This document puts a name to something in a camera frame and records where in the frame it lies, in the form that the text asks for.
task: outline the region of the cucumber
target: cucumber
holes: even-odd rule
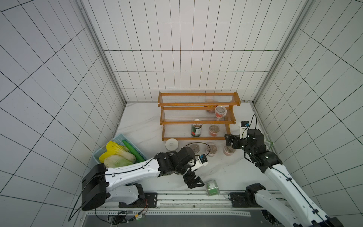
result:
[[[131,146],[131,144],[129,144],[126,140],[122,140],[122,142],[129,149],[130,153],[135,155],[137,161],[139,161],[139,162],[145,161],[145,159],[135,150],[135,148],[133,146]]]

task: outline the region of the shelf tier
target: shelf tier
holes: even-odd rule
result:
[[[230,93],[159,93],[158,106],[239,106],[237,92]]]
[[[209,126],[202,126],[202,133],[200,137],[193,137],[191,135],[191,125],[163,125],[162,140],[174,138],[176,140],[224,140],[224,134],[231,134],[229,125],[225,127],[220,125],[220,130],[216,137],[210,136]]]
[[[160,125],[235,124],[233,106],[226,106],[223,118],[216,118],[214,107],[162,107]]]

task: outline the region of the blue plastic basket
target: blue plastic basket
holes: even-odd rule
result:
[[[145,159],[147,160],[147,158],[145,157],[145,155],[130,141],[128,140],[123,134],[119,134],[118,136],[116,136],[115,138],[111,139],[112,142],[117,143],[118,145],[122,145],[125,146],[125,144],[123,144],[122,140],[126,140],[131,146],[133,146],[135,148],[135,150]],[[100,149],[98,149],[94,154],[93,154],[93,159],[96,161],[96,163],[100,164],[101,162],[99,161],[99,157],[105,153],[106,150],[106,145],[105,144],[103,147],[101,147]]]

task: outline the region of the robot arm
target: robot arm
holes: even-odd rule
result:
[[[258,129],[248,129],[247,121],[241,122],[244,130],[240,135],[225,135],[227,146],[242,149],[254,163],[281,191],[292,210],[274,198],[264,186],[254,184],[246,187],[245,202],[260,205],[278,219],[285,227],[343,227],[336,218],[330,218],[319,208],[291,177],[282,161],[272,151],[267,151],[264,135]]]
[[[208,164],[205,154],[195,158],[193,150],[183,147],[179,152],[158,153],[141,163],[118,168],[94,166],[82,180],[82,210],[92,210],[105,202],[131,204],[143,194],[141,185],[128,185],[145,178],[155,178],[173,173],[183,176],[189,188],[204,186],[194,171]]]

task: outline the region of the green can label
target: green can label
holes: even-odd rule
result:
[[[201,132],[202,132],[202,126],[195,127],[194,125],[192,125],[192,133],[191,133],[192,136],[199,137]]]

